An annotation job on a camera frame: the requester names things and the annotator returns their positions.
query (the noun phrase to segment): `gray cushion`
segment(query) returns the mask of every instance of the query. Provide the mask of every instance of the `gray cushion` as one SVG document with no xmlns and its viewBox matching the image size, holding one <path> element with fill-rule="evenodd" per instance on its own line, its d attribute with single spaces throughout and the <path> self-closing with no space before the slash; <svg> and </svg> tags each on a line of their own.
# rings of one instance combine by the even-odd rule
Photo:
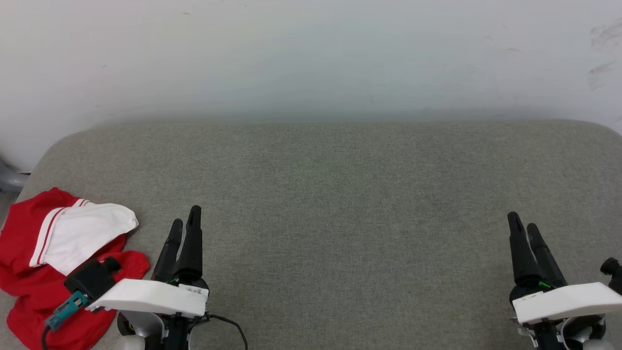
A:
<svg viewBox="0 0 622 350">
<path fill-rule="evenodd" d="M 19 200 L 53 186 L 136 211 L 127 249 L 152 263 L 201 205 L 209 309 L 257 350 L 531 348 L 509 320 L 511 210 L 569 283 L 622 259 L 622 139 L 574 121 L 122 126 L 57 143 Z M 243 348 L 217 321 L 193 346 Z"/>
</svg>

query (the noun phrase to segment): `red and white clothing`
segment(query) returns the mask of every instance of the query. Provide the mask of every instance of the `red and white clothing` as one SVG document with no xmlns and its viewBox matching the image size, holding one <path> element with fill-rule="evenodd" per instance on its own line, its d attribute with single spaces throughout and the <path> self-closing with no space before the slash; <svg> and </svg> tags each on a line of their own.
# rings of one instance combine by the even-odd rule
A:
<svg viewBox="0 0 622 350">
<path fill-rule="evenodd" d="M 142 278 L 144 254 L 122 252 L 125 233 L 136 228 L 134 212 L 117 204 L 92 204 L 53 188 L 11 206 L 0 234 L 0 288 L 17 296 L 7 324 L 29 349 L 41 349 L 43 321 L 70 293 L 65 276 L 91 257 L 121 264 L 115 280 Z M 80 310 L 47 337 L 49 349 L 91 348 L 106 332 L 114 311 Z"/>
</svg>

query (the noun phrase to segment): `black wire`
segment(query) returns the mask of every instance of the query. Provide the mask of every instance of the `black wire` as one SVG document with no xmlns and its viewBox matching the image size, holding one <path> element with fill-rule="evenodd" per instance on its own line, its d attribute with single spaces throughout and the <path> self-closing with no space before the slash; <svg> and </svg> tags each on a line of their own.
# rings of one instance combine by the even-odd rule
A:
<svg viewBox="0 0 622 350">
<path fill-rule="evenodd" d="M 224 318 L 224 317 L 218 316 L 218 315 L 209 315 L 209 318 L 219 319 L 220 321 L 231 323 L 232 325 L 236 326 L 238 328 L 239 335 L 242 336 L 242 340 L 244 341 L 244 350 L 248 350 L 248 342 L 246 341 L 246 337 L 244 336 L 244 332 L 242 332 L 242 327 L 240 327 L 239 324 L 237 324 L 235 321 L 232 321 L 232 320 L 230 320 L 228 318 Z"/>
<path fill-rule="evenodd" d="M 45 326 L 45 329 L 43 330 L 43 334 L 41 335 L 41 347 L 43 348 L 43 350 L 48 350 L 47 340 L 45 340 L 45 338 L 47 337 L 47 333 L 49 331 L 50 331 L 50 326 Z"/>
</svg>

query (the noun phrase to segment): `white fabric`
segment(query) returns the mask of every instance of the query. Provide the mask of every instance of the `white fabric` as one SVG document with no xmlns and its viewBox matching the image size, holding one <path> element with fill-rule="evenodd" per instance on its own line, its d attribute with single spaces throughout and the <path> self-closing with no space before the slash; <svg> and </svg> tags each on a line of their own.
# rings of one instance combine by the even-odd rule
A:
<svg viewBox="0 0 622 350">
<path fill-rule="evenodd" d="M 76 203 L 72 207 L 83 207 L 87 204 L 92 204 L 88 199 L 78 198 Z M 57 219 L 61 214 L 67 210 L 67 207 L 59 207 L 50 211 L 43 220 L 43 223 L 39 227 L 39 236 L 37 236 L 37 245 L 35 251 L 30 258 L 30 267 L 37 267 L 45 264 L 43 257 L 47 252 L 47 247 L 50 245 L 50 233 L 54 230 Z"/>
<path fill-rule="evenodd" d="M 118 204 L 87 201 L 65 208 L 55 219 L 43 261 L 67 276 L 103 246 L 137 226 L 134 212 Z"/>
</svg>

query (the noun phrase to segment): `white stripe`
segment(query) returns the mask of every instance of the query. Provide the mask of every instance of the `white stripe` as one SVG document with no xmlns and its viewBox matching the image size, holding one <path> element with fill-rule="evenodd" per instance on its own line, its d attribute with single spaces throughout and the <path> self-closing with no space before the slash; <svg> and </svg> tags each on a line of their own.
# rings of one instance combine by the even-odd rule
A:
<svg viewBox="0 0 622 350">
<path fill-rule="evenodd" d="M 39 228 L 39 236 L 37 237 L 37 245 L 35 246 L 35 252 L 32 254 L 32 258 L 30 258 L 30 267 L 39 266 L 39 264 L 37 263 L 37 260 L 39 259 L 39 255 L 41 254 L 41 251 L 44 249 L 43 244 L 45 242 L 45 235 L 47 234 L 47 228 L 50 227 L 50 223 L 54 215 L 56 215 L 56 213 L 58 213 L 59 211 L 63 209 L 64 209 L 63 207 L 52 209 L 52 211 L 47 213 L 47 215 L 45 216 L 45 219 L 43 220 L 43 223 L 41 224 L 41 227 Z"/>
<path fill-rule="evenodd" d="M 41 253 L 42 263 L 45 261 L 45 252 L 47 252 L 47 247 L 50 246 L 50 242 L 52 241 L 52 234 L 54 233 L 54 226 L 56 226 L 56 223 L 58 222 L 60 217 L 63 216 L 63 213 L 67 211 L 67 209 L 69 208 L 68 207 L 62 208 L 61 211 L 58 213 L 58 215 L 56 215 L 56 218 L 54 218 L 54 221 L 52 221 L 52 224 L 50 225 L 50 231 L 47 232 L 47 241 L 45 242 L 45 246 L 43 247 L 43 252 Z"/>
<path fill-rule="evenodd" d="M 84 199 L 82 199 L 82 198 L 78 198 L 78 200 L 76 201 L 76 203 L 73 203 L 72 208 L 79 207 L 79 206 L 80 206 L 80 203 L 82 203 L 82 201 L 84 201 Z"/>
</svg>

